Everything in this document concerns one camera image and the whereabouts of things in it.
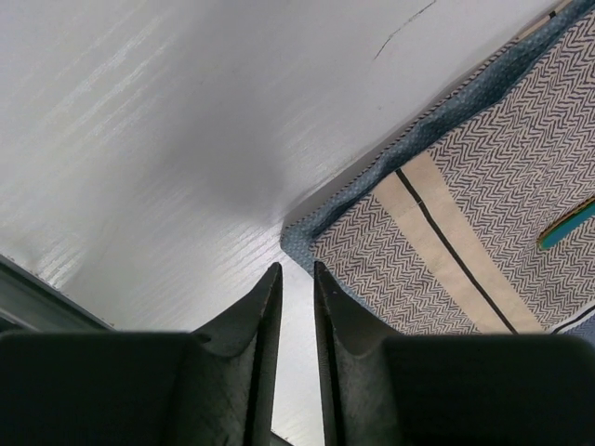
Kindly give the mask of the purple teal fork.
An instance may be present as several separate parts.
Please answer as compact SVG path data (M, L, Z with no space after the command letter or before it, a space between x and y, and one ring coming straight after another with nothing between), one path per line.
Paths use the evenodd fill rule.
M552 248L593 216L594 197L590 197L574 210L549 225L538 237L538 247L542 250Z

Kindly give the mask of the blue beige checked cloth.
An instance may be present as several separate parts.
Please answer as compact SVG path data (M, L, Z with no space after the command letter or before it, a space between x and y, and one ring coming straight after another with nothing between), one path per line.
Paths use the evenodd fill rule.
M351 184L287 228L348 295L407 335L594 337L594 5L567 1L420 116Z

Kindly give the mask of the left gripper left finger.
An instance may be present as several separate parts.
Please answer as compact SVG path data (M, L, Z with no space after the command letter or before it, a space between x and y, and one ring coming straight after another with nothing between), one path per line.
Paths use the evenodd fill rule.
M191 332L1 329L5 445L268 445L283 302L271 265Z

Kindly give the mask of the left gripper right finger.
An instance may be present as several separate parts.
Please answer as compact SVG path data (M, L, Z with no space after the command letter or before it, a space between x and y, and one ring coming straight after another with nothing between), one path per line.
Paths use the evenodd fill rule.
M590 445L594 348L559 334L402 335L314 266L328 445Z

